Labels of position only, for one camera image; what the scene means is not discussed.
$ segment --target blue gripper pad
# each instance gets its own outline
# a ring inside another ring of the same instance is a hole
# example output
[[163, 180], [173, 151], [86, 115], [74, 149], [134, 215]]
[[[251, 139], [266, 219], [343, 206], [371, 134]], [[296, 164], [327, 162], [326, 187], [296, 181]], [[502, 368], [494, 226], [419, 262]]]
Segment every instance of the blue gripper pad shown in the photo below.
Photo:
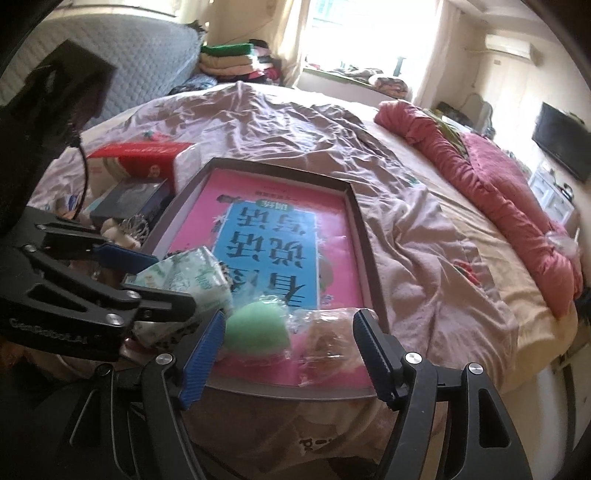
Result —
[[183, 368], [183, 386], [177, 396], [182, 410], [188, 410], [194, 402], [201, 398], [217, 352], [222, 346], [225, 332], [224, 314], [217, 312]]
[[153, 255], [128, 250], [115, 244], [103, 244], [94, 247], [94, 253], [101, 267], [132, 275], [137, 275], [160, 261]]
[[394, 355], [388, 355], [390, 353], [388, 345], [380, 345], [368, 323], [372, 320], [375, 322], [375, 320], [369, 312], [365, 312], [367, 310], [360, 310], [353, 317], [353, 337], [378, 398], [387, 403], [394, 400], [392, 390], [394, 372], [388, 358], [389, 356], [393, 358]]

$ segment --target television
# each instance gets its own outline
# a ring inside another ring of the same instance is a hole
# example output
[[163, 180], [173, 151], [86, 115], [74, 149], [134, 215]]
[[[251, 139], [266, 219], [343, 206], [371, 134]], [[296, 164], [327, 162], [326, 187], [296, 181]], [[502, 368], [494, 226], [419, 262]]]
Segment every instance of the television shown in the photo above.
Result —
[[574, 178], [587, 181], [591, 174], [591, 133], [579, 121], [543, 103], [532, 140]]

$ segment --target green sponge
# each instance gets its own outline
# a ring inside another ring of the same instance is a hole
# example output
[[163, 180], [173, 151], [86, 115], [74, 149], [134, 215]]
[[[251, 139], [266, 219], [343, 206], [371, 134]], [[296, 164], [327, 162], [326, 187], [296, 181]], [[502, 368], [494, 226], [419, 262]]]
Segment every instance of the green sponge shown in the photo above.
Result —
[[256, 301], [238, 309], [226, 320], [224, 347], [233, 353], [265, 356], [290, 347], [285, 326], [287, 309], [277, 302]]

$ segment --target drawer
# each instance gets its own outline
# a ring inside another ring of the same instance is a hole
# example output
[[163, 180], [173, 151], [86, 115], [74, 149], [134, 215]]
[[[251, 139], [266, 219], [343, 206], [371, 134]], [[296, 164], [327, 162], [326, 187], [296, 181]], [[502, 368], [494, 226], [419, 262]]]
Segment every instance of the drawer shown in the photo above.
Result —
[[534, 192], [535, 198], [539, 203], [542, 203], [544, 195], [548, 191], [552, 191], [552, 187], [541, 177], [534, 175], [530, 182], [531, 191]]
[[544, 208], [544, 211], [552, 220], [563, 224], [568, 220], [570, 213], [573, 211], [573, 206], [563, 196], [555, 193], [548, 205]]

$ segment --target white cabinet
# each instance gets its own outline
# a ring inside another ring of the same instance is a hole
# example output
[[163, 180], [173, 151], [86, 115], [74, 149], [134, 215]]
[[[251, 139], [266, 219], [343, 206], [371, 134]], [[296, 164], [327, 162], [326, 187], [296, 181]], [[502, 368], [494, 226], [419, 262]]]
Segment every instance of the white cabinet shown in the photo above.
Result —
[[579, 227], [579, 214], [574, 205], [554, 185], [554, 178], [545, 170], [538, 169], [530, 178], [530, 188], [542, 210], [574, 236]]

